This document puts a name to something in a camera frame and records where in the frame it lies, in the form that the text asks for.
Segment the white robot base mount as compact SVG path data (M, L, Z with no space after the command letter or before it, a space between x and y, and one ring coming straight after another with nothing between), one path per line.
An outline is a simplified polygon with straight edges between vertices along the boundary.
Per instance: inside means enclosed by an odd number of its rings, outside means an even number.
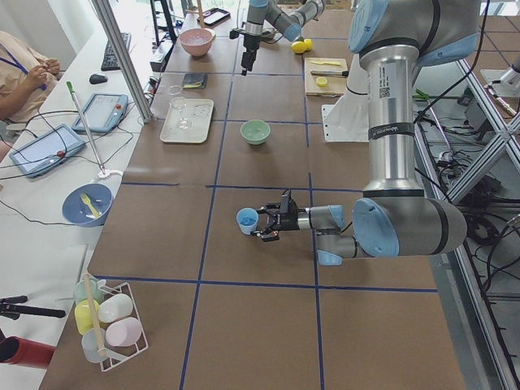
M334 105L322 106L326 142L368 142L368 75L353 56L346 91Z

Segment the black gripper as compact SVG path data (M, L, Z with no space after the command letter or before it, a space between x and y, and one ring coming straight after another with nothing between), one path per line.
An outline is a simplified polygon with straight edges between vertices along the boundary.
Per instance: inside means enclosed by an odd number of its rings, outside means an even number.
M256 236L263 242L277 241L280 231L298 230L297 203L292 198L292 190L285 189L282 192L279 202L268 202L265 206L256 209L259 215L265 214L267 217L266 231L251 232L251 236Z
M241 75L247 76L248 69L252 69L256 60L257 51L260 46L260 36L245 35L244 36L245 51L242 54L240 65L242 66Z

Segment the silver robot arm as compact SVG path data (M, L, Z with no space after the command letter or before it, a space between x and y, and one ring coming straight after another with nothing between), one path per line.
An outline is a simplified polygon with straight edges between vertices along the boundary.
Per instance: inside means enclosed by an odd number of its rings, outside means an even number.
M244 37L245 51L240 62L241 75L246 76L253 70L265 21L282 37L290 42L295 42L302 39L303 26L325 11L326 3L326 1L305 1L296 10L287 14L277 5L276 1L249 1L244 27L234 28L229 33L231 39L237 39L240 35Z
M367 74L370 182L346 220L341 206L301 208L289 194L261 208L263 241L311 229L318 261L445 254L462 244L459 209L426 198L414 171L414 79L423 67L470 55L479 40L477 1L363 1L354 12L349 49Z

